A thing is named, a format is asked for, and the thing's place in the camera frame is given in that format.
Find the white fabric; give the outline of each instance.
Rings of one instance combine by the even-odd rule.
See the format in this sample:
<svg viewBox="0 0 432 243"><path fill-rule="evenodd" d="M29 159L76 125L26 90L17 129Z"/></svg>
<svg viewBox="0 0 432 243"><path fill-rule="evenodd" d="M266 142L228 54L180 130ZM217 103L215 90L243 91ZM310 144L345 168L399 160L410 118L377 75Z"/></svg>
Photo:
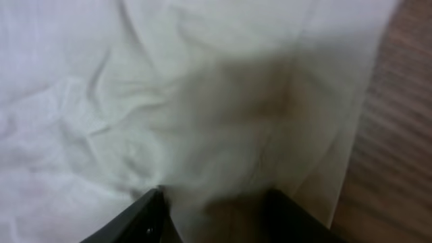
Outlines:
<svg viewBox="0 0 432 243"><path fill-rule="evenodd" d="M185 242L257 240L203 208L270 186L328 224L395 4L0 0L0 242L79 242L159 184Z"/></svg>

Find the wooden table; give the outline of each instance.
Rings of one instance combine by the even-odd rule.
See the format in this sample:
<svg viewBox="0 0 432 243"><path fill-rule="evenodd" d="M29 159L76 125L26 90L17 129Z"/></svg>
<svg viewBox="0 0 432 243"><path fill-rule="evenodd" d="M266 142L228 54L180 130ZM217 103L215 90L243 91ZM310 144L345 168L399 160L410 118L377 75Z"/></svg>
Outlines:
<svg viewBox="0 0 432 243"><path fill-rule="evenodd" d="M383 40L331 230L432 242L431 0L405 0Z"/></svg>

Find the white sheet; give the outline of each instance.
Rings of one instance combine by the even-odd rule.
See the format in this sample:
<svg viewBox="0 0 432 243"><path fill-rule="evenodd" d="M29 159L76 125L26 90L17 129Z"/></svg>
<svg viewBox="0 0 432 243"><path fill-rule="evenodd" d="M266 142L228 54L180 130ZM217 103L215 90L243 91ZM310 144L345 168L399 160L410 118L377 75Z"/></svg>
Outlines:
<svg viewBox="0 0 432 243"><path fill-rule="evenodd" d="M79 242L158 184L185 242L258 241L203 208L270 186L329 225L395 5L0 0L0 242Z"/></svg>

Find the wooden surface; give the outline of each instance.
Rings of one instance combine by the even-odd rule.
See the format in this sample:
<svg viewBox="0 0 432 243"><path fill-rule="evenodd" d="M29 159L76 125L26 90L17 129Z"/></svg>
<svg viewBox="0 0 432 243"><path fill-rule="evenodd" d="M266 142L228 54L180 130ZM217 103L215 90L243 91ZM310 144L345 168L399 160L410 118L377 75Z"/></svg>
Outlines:
<svg viewBox="0 0 432 243"><path fill-rule="evenodd" d="M432 0L406 0L383 40L331 230L432 242Z"/></svg>

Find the dark object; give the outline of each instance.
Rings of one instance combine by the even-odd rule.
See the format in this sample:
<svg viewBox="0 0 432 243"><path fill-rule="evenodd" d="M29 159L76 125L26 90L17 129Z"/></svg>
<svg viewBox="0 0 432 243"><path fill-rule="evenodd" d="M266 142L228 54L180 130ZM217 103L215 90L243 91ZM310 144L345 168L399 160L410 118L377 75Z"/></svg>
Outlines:
<svg viewBox="0 0 432 243"><path fill-rule="evenodd" d="M167 217L162 191L152 189L81 243L159 242Z"/></svg>
<svg viewBox="0 0 432 243"><path fill-rule="evenodd" d="M157 243L168 217L163 192L152 189L81 243ZM270 242L344 242L278 190L266 194L261 223Z"/></svg>

